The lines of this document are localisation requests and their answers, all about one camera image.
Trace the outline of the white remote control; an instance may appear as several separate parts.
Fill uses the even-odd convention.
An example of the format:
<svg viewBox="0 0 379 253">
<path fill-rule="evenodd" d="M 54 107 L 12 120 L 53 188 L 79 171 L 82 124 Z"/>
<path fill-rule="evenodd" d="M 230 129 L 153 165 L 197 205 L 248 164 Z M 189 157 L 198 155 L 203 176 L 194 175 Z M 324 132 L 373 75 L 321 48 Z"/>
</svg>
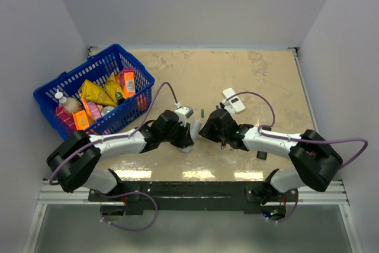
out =
<svg viewBox="0 0 379 253">
<path fill-rule="evenodd" d="M 182 149 L 183 153 L 189 153 L 192 151 L 194 147 L 195 140 L 200 132 L 201 129 L 201 121 L 200 120 L 195 120 L 193 126 L 190 128 L 190 137 L 193 141 L 193 144 L 190 146 L 187 146 L 186 148 Z"/>
</svg>

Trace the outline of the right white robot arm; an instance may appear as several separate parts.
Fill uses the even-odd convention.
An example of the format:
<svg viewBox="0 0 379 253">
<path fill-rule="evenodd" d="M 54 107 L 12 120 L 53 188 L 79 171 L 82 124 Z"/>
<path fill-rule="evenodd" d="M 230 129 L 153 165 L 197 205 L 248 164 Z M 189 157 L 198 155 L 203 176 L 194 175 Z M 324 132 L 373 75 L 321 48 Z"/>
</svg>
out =
<svg viewBox="0 0 379 253">
<path fill-rule="evenodd" d="M 233 149 L 270 153 L 289 159 L 293 166 L 275 170 L 264 182 L 264 195 L 278 201 L 286 191 L 308 186 L 324 192 L 342 166 L 341 156 L 314 130 L 282 134 L 250 124 L 237 124 L 224 109 L 213 111 L 199 135 L 226 142 Z"/>
</svg>

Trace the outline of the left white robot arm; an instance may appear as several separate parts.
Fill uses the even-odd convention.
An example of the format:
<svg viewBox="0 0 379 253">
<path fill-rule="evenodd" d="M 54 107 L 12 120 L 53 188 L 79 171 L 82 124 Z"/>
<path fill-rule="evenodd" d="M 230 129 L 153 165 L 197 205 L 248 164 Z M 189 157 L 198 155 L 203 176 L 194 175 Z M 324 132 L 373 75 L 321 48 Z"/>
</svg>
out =
<svg viewBox="0 0 379 253">
<path fill-rule="evenodd" d="M 166 110 L 155 120 L 147 121 L 129 132 L 89 135 L 75 131 L 47 158 L 52 171 L 51 185 L 72 193 L 80 187 L 95 190 L 109 201 L 118 200 L 123 193 L 122 180 L 112 169 L 101 169 L 101 160 L 125 154 L 139 154 L 155 150 L 161 143 L 188 153 L 194 146 L 201 122 L 190 124 L 187 108 Z"/>
</svg>

